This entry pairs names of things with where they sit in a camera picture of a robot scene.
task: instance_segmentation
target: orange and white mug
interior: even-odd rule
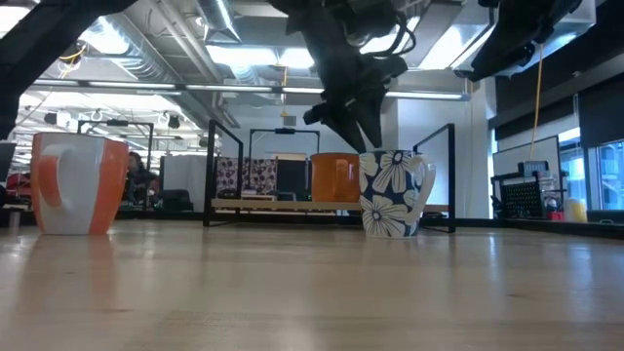
[[[105,234],[119,209],[128,145],[104,137],[40,133],[32,142],[32,206],[46,234]]]

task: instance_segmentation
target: mug handle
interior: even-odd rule
[[[46,147],[37,163],[37,177],[39,191],[48,206],[55,209],[68,209],[69,200],[60,194],[59,164],[63,157],[67,157],[74,148],[66,144],[49,145]]]
[[[425,206],[427,206],[427,200],[429,200],[429,196],[433,191],[433,185],[436,181],[436,165],[430,162],[429,159],[423,155],[413,156],[412,161],[416,164],[415,169],[417,172],[420,164],[425,165],[425,176],[422,180],[422,184],[420,185],[418,198],[416,199],[416,203],[412,209],[413,212],[418,214],[417,219],[420,219],[420,215],[425,210]]]

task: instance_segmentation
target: person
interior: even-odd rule
[[[128,153],[128,174],[126,178],[125,200],[138,204],[145,199],[145,189],[158,192],[158,176],[149,172],[143,165],[140,155]]]

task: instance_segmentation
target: blue floral mug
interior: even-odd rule
[[[414,237],[435,179],[436,167],[412,151],[360,155],[360,204],[367,236]]]

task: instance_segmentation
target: orange mug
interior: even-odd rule
[[[47,234],[105,234],[117,214],[128,145],[104,137],[40,133],[32,141],[32,207]]]
[[[360,157],[347,153],[312,156],[312,201],[360,201]]]

